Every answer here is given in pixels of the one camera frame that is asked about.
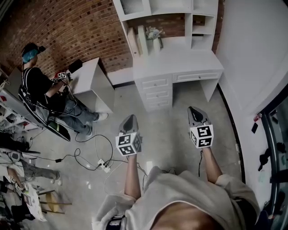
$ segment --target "forearm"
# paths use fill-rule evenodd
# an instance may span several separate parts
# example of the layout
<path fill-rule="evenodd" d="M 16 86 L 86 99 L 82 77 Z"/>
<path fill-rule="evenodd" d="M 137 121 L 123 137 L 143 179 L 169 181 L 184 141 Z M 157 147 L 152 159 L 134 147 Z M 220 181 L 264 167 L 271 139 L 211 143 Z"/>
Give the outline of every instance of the forearm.
<path fill-rule="evenodd" d="M 137 155 L 128 157 L 124 194 L 139 199 L 141 197 L 139 176 L 137 170 Z"/>
<path fill-rule="evenodd" d="M 8 175 L 9 175 L 10 177 L 13 177 L 13 178 L 16 180 L 16 182 L 17 182 L 17 184 L 19 185 L 19 187 L 20 187 L 21 189 L 24 189 L 24 186 L 23 186 L 23 184 L 21 183 L 21 181 L 20 181 L 20 179 L 19 179 L 16 171 L 15 171 L 14 169 L 12 169 L 12 168 L 8 168 L 7 171 L 8 171 Z"/>
<path fill-rule="evenodd" d="M 202 150 L 205 158 L 207 179 L 209 182 L 215 184 L 218 177 L 222 175 L 222 171 L 215 160 L 211 148 L 203 148 Z"/>
<path fill-rule="evenodd" d="M 46 93 L 46 96 L 48 97 L 52 97 L 54 94 L 56 94 L 62 86 L 64 86 L 64 82 L 63 81 L 60 81 L 58 82 L 57 84 L 53 85 L 49 90 L 48 92 Z"/>

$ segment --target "brick wall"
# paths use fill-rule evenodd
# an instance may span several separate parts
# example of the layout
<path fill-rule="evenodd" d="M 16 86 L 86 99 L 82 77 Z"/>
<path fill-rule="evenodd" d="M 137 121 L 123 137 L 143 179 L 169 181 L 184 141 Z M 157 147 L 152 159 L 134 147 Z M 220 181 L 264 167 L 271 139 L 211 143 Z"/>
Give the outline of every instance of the brick wall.
<path fill-rule="evenodd" d="M 213 52 L 217 50 L 223 14 L 223 0 L 219 0 Z M 163 28 L 166 37 L 185 35 L 184 14 L 134 19 L 129 25 L 133 27 L 139 20 L 144 20 L 145 26 Z M 0 34 L 0 64 L 7 74 L 21 67 L 21 50 L 28 42 L 46 47 L 37 65 L 48 76 L 77 59 L 86 62 L 100 57 L 107 72 L 132 66 L 112 0 L 14 1 L 0 23 Z"/>

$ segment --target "black cap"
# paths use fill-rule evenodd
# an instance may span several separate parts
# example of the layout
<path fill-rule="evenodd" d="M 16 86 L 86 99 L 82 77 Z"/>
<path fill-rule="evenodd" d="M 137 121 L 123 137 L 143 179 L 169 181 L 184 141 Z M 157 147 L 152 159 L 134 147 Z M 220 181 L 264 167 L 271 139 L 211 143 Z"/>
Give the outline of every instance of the black cap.
<path fill-rule="evenodd" d="M 45 49 L 44 46 L 40 46 L 38 47 L 35 43 L 28 43 L 27 45 L 25 45 L 25 47 L 22 50 L 22 57 L 24 56 L 24 54 L 28 53 L 31 50 L 36 49 L 38 51 L 38 54 L 40 54 L 41 52 L 43 52 Z"/>

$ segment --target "white baseboard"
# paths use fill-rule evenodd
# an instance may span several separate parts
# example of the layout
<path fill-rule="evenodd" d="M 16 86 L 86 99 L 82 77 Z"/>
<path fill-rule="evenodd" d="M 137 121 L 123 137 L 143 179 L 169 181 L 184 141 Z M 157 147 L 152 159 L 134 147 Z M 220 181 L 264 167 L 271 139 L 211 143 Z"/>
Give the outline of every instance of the white baseboard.
<path fill-rule="evenodd" d="M 110 72 L 107 74 L 107 76 L 112 85 L 134 81 L 132 67 Z"/>

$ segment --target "black t-shirt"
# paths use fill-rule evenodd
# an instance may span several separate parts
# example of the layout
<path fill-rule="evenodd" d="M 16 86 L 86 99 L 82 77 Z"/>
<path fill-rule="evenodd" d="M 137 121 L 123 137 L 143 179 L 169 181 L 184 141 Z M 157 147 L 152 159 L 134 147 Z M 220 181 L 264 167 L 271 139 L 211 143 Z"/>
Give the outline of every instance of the black t-shirt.
<path fill-rule="evenodd" d="M 52 87 L 53 82 L 42 73 L 39 68 L 27 68 L 23 71 L 27 79 L 27 91 L 30 93 L 33 100 L 37 100 L 47 108 L 56 111 L 63 112 L 65 108 L 65 97 L 56 93 L 52 97 L 48 97 L 45 94 Z"/>

